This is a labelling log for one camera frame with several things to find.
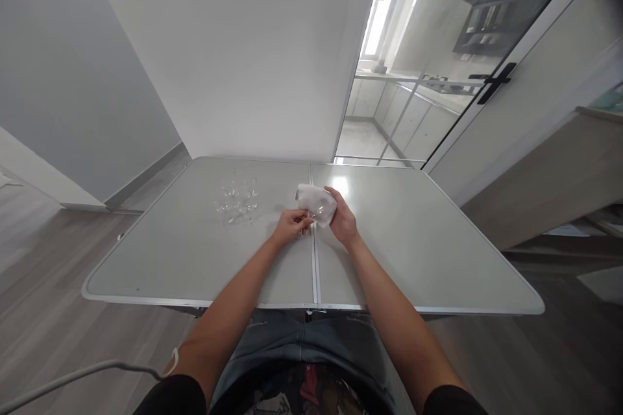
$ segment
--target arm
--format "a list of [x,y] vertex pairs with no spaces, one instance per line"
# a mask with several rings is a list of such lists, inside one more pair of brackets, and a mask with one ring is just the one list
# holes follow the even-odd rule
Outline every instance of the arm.
[[426,398],[439,386],[465,389],[420,314],[370,253],[344,198],[337,190],[324,188],[337,200],[331,230],[357,270],[368,310],[415,411],[423,412]]
[[[284,211],[272,236],[234,276],[206,310],[179,348],[179,361],[173,374],[192,376],[210,405],[212,394],[225,365],[232,356],[273,261],[281,249],[313,222],[307,211]],[[169,362],[166,370],[172,367]]]

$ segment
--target white cable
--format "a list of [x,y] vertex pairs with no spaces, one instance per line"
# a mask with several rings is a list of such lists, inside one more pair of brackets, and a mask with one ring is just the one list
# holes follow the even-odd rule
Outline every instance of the white cable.
[[0,415],[10,414],[11,412],[17,410],[18,408],[23,407],[27,403],[30,403],[34,401],[35,399],[38,399],[39,397],[46,395],[48,392],[52,392],[54,389],[58,389],[60,387],[68,385],[69,383],[72,383],[73,381],[76,381],[77,379],[81,379],[85,376],[89,376],[93,373],[97,373],[102,370],[107,370],[109,368],[119,368],[120,370],[123,370],[123,371],[148,373],[152,375],[154,379],[156,379],[157,381],[162,381],[162,379],[169,376],[173,372],[175,367],[177,366],[177,363],[180,359],[177,348],[173,349],[173,358],[175,360],[173,363],[173,367],[168,372],[163,374],[162,376],[159,375],[156,370],[148,366],[133,365],[133,364],[129,364],[124,361],[121,361],[121,360],[107,360],[107,361],[103,361],[100,363],[96,363],[94,365],[88,366],[87,368],[82,368],[81,370],[77,370],[77,371],[74,371],[73,373],[69,373],[69,374],[66,374],[65,376],[61,376],[55,379],[54,381],[50,381],[49,383],[44,384],[43,386],[40,386],[37,389],[33,389],[30,392],[27,392],[26,394],[19,396],[17,399],[12,400],[11,402],[2,405],[0,407]]

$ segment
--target white cabinet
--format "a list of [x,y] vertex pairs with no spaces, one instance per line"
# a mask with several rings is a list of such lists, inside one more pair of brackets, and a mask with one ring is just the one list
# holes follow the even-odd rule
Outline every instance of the white cabinet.
[[381,125],[383,120],[385,120],[385,116],[387,115],[387,111],[389,110],[389,106],[391,104],[394,95],[396,94],[396,90],[398,86],[394,83],[387,83],[385,87],[385,91],[381,95],[381,100],[378,102],[378,107],[376,108],[376,112],[374,113],[374,119],[376,122]]
[[394,144],[404,152],[411,136],[415,132],[415,129],[418,127],[424,114],[431,106],[430,102],[422,99],[418,95],[414,95],[407,107],[407,110],[404,112],[402,116],[402,120],[398,124],[398,128],[394,133]]
[[353,117],[373,117],[385,88],[384,81],[363,80],[359,88],[357,102],[352,112]]
[[389,105],[387,115],[385,116],[385,119],[381,124],[387,135],[391,135],[391,132],[394,129],[394,126],[396,125],[400,114],[402,113],[402,109],[407,103],[407,99],[409,99],[410,93],[411,91],[401,88],[400,86],[396,90],[396,93],[394,94],[394,99],[392,99],[391,104]]
[[350,97],[348,98],[348,106],[346,107],[346,116],[352,117],[352,111],[355,108],[355,102],[357,101],[357,95],[359,94],[359,88],[361,87],[361,80],[353,80],[350,88]]
[[458,117],[448,110],[431,106],[403,151],[404,155],[409,159],[428,159]]

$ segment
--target forearm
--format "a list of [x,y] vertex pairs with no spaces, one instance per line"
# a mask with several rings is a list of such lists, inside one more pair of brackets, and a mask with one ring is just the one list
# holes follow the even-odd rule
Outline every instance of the forearm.
[[281,246],[269,239],[225,286],[179,349],[174,374],[188,374],[210,402],[221,372],[244,333]]
[[402,379],[411,402],[421,413],[430,392],[440,385],[463,387],[437,339],[358,237],[347,245],[368,310]]

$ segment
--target black door handle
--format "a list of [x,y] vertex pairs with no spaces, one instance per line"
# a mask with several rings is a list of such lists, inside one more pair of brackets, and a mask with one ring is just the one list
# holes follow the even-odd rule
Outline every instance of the black door handle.
[[490,84],[489,89],[483,94],[483,96],[478,99],[478,105],[484,105],[491,98],[493,93],[497,91],[497,89],[502,85],[511,81],[508,75],[511,74],[512,70],[517,66],[516,63],[510,62],[507,63],[503,70],[500,72],[497,78],[487,78],[485,79],[485,84]]

